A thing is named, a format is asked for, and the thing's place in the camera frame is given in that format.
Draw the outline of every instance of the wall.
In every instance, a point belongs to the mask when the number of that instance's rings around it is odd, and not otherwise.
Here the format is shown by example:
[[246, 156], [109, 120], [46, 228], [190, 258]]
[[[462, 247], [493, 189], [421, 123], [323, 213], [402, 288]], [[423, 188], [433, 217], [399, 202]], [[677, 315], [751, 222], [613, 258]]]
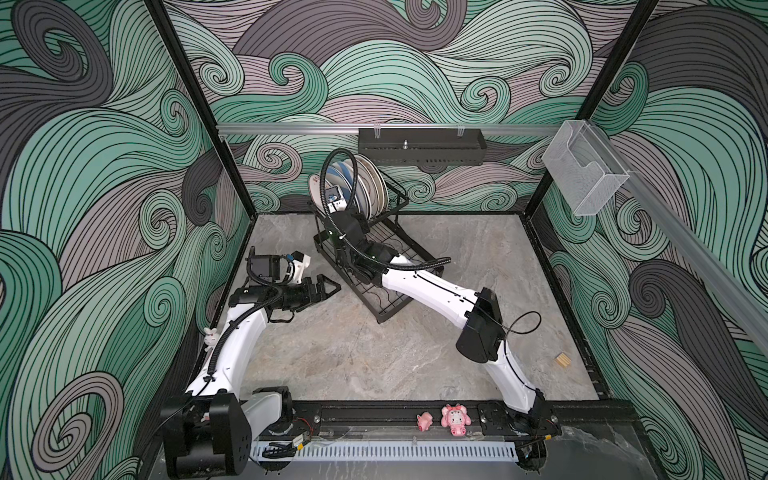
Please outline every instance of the wall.
[[248, 219], [142, 0], [0, 3], [3, 478], [135, 475]]
[[[573, 118], [634, 8], [605, 3], [166, 1], [219, 122], [450, 124]], [[257, 207], [283, 212], [310, 211], [309, 175], [333, 148], [357, 145], [354, 136], [228, 140]], [[547, 142], [490, 137], [479, 167], [384, 170], [408, 179], [411, 210], [520, 212]]]
[[[768, 5], [652, 19], [595, 121], [764, 307]], [[768, 360], [631, 192], [576, 218], [556, 187], [534, 218], [613, 393], [671, 478], [768, 475]]]

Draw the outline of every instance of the wave pattern wallpaper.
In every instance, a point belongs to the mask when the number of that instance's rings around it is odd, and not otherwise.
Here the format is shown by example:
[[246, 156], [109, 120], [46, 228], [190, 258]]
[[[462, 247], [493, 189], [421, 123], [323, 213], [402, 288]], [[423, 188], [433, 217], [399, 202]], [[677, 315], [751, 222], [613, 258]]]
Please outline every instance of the wave pattern wallpaper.
[[[695, 5], [665, 2], [661, 11]], [[167, 0], [219, 122], [559, 124], [634, 1]], [[258, 210], [311, 211], [307, 180], [355, 136], [235, 135]], [[487, 163], [384, 167], [411, 210], [522, 211], [548, 140], [489, 137]]]
[[136, 476], [248, 218], [142, 0], [0, 2], [3, 478]]
[[[764, 2], [658, 15], [594, 120], [768, 310], [766, 22]], [[596, 217], [554, 187], [544, 207], [550, 263], [670, 478], [765, 479], [766, 357], [627, 191]]]

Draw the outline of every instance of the pink figurine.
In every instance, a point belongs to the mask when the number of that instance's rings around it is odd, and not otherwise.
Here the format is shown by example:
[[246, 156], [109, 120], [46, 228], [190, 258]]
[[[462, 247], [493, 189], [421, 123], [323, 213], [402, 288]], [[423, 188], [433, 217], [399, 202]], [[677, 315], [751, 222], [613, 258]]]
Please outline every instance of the pink figurine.
[[420, 432], [426, 432], [429, 430], [429, 426], [432, 424], [432, 414], [429, 412], [424, 412], [421, 415], [417, 415], [416, 423], [419, 424]]
[[467, 432], [464, 425], [469, 425], [470, 423], [472, 423], [472, 420], [470, 420], [469, 415], [467, 415], [467, 407], [462, 404], [457, 403], [455, 407], [451, 407], [450, 405], [442, 407], [442, 420], [440, 420], [440, 425], [444, 427], [450, 426], [451, 434], [453, 436], [464, 436]]

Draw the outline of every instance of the plate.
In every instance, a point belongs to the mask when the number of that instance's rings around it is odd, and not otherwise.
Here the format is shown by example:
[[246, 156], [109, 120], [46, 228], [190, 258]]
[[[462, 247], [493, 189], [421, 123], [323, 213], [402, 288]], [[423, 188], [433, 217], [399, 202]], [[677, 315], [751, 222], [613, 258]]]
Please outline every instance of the plate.
[[338, 185], [339, 189], [341, 190], [341, 194], [344, 196], [344, 200], [346, 200], [346, 204], [349, 205], [349, 199], [352, 196], [352, 186], [346, 182], [344, 175], [342, 175], [342, 173], [338, 171], [333, 165], [329, 165], [328, 171], [326, 171], [326, 183], [331, 185]]
[[[347, 158], [343, 161], [344, 165], [349, 168], [349, 172], [352, 173], [352, 160]], [[373, 183], [373, 177], [360, 162], [357, 162], [357, 178], [362, 182], [364, 191], [368, 194], [368, 200], [371, 203], [371, 215], [370, 218], [374, 218], [379, 214], [379, 188]]]
[[[353, 170], [349, 165], [345, 165], [343, 162], [336, 162], [333, 164], [333, 166], [342, 173], [344, 178], [346, 179], [347, 184], [349, 185], [349, 190], [352, 190], [352, 180], [353, 180]], [[360, 212], [365, 218], [370, 218], [371, 213], [371, 200], [368, 195], [368, 191], [366, 190], [366, 185], [359, 181], [360, 177], [360, 171], [357, 171], [358, 175], [358, 182], [356, 185], [356, 192], [355, 192], [355, 198], [357, 199], [357, 204], [360, 207]]]
[[371, 173], [371, 177], [373, 177], [374, 180], [378, 179], [378, 181], [375, 183], [379, 187], [379, 202], [381, 203], [381, 210], [379, 210], [376, 215], [380, 215], [384, 210], [389, 208], [389, 188], [386, 186], [384, 176], [379, 171], [379, 168], [377, 168], [376, 165], [374, 165], [373, 162], [368, 159], [368, 157], [357, 154], [355, 155], [355, 158], [359, 164], [362, 164], [365, 168], [368, 169], [368, 172]]
[[[312, 197], [312, 202], [315, 204], [315, 207], [317, 207], [317, 210], [320, 210], [320, 214], [325, 216], [325, 212], [323, 212], [323, 204], [321, 204], [321, 196], [320, 196], [320, 175], [310, 175], [309, 180], [310, 185], [310, 196]], [[328, 183], [328, 180], [326, 180], [326, 188], [330, 188], [332, 185]]]

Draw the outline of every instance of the dish rack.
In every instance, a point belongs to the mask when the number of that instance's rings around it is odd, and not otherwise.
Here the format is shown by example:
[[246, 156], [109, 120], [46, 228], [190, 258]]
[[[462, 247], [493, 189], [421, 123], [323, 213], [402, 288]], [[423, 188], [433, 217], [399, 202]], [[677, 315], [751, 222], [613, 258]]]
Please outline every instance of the dish rack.
[[[385, 172], [382, 171], [381, 173], [387, 178], [388, 181], [385, 181], [386, 187], [395, 194], [396, 200], [392, 208], [383, 211], [377, 217], [367, 221], [369, 232], [366, 234], [366, 237], [371, 241], [391, 246], [404, 257], [413, 260], [414, 263], [423, 263], [434, 260], [434, 256], [409, 237], [398, 222], [399, 211], [409, 204], [408, 195], [404, 193], [405, 188]], [[328, 263], [330, 263], [333, 269], [342, 277], [344, 283], [346, 283], [349, 288], [355, 292], [358, 298], [362, 300], [366, 307], [368, 307], [368, 310], [370, 310], [376, 318], [376, 322], [384, 323], [413, 300], [410, 296], [394, 290], [376, 286], [372, 283], [361, 283], [354, 276], [347, 273], [336, 262], [336, 248], [330, 240], [328, 230], [323, 229], [323, 215], [317, 207], [314, 207], [314, 212], [315, 225], [317, 227], [317, 235], [314, 237], [315, 248], [326, 260], [328, 260]], [[389, 217], [393, 215], [395, 217], [394, 221], [389, 219]], [[442, 276], [443, 270], [444, 266], [441, 265], [427, 271], [434, 273], [437, 276]]]

